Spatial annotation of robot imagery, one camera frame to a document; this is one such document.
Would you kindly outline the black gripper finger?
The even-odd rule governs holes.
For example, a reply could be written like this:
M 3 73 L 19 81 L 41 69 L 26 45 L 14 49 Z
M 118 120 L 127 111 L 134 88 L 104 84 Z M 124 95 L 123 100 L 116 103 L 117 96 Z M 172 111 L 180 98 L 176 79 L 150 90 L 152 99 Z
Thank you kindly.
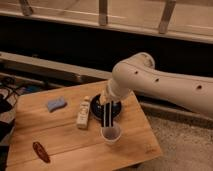
M 109 127 L 113 127 L 113 101 L 109 105 Z
M 104 104 L 103 115 L 102 115 L 102 127 L 106 127 L 106 118 L 107 118 L 107 104 Z

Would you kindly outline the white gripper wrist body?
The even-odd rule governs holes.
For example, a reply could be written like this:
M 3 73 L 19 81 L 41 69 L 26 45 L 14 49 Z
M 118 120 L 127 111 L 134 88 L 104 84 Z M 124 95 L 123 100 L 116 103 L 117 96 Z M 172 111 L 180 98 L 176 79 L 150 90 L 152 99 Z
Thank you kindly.
M 119 102 L 125 99 L 128 94 L 128 88 L 122 87 L 116 81 L 108 81 L 105 88 L 101 92 L 99 101 L 101 105 L 105 105 L 112 101 Z

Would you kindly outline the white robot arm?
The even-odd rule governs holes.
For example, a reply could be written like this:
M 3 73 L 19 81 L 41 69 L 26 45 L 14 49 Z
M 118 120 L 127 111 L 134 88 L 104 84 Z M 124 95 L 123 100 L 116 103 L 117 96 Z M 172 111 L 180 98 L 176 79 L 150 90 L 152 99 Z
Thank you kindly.
M 100 104 L 119 102 L 131 91 L 169 101 L 213 119 L 213 78 L 155 69 L 151 55 L 139 52 L 118 62 L 100 95 Z

